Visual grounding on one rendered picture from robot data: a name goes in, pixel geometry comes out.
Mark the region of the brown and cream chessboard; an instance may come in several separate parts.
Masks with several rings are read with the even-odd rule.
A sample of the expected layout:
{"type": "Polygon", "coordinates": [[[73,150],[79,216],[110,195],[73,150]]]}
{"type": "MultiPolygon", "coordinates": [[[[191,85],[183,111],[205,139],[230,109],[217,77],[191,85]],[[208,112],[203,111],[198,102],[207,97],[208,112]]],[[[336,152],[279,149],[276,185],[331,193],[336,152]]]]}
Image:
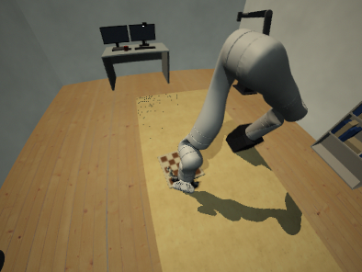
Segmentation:
{"type": "MultiPolygon", "coordinates": [[[[160,156],[157,156],[158,160],[160,162],[160,165],[163,169],[164,172],[164,176],[165,179],[167,181],[167,184],[169,186],[169,188],[173,187],[173,182],[172,182],[172,176],[169,176],[169,171],[167,171],[167,166],[169,166],[170,169],[172,169],[172,173],[174,176],[177,177],[177,173],[178,173],[178,169],[179,169],[179,163],[181,161],[178,150],[171,152],[171,153],[166,153],[160,156]]],[[[204,172],[202,171],[201,167],[199,169],[197,169],[196,171],[196,176],[195,178],[199,177],[199,176],[203,176],[204,172]]]]}

